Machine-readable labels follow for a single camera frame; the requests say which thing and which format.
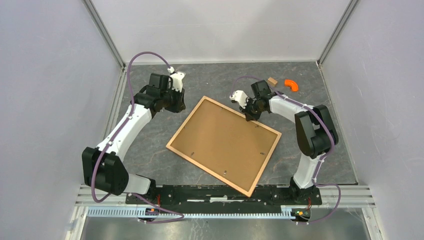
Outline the wooden picture frame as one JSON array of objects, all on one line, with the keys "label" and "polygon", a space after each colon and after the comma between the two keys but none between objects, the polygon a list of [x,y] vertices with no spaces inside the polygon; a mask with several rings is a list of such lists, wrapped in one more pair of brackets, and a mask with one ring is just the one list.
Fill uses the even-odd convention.
[{"label": "wooden picture frame", "polygon": [[282,134],[203,96],[166,147],[251,197]]}]

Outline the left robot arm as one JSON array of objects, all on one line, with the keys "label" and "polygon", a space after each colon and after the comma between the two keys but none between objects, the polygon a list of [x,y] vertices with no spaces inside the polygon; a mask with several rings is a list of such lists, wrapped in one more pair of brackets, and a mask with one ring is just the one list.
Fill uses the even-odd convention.
[{"label": "left robot arm", "polygon": [[149,83],[133,96],[125,115],[112,132],[95,148],[83,150],[83,177],[87,186],[115,196],[137,193],[145,204],[156,200],[157,190],[151,186],[153,181],[128,173],[123,160],[136,136],[156,113],[185,110],[184,77],[185,73],[180,71],[170,75],[152,73]]}]

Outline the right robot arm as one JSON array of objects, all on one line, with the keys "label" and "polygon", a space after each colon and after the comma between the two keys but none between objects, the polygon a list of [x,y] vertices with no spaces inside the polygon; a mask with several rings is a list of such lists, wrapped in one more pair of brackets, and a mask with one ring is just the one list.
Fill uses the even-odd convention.
[{"label": "right robot arm", "polygon": [[295,125],[301,157],[290,180],[288,196],[293,203],[302,204],[316,187],[321,166],[339,141],[329,109],[325,105],[312,106],[296,101],[272,89],[265,80],[253,83],[251,89],[253,97],[242,90],[234,91],[230,97],[232,102],[238,103],[247,121],[257,121],[267,112]]}]

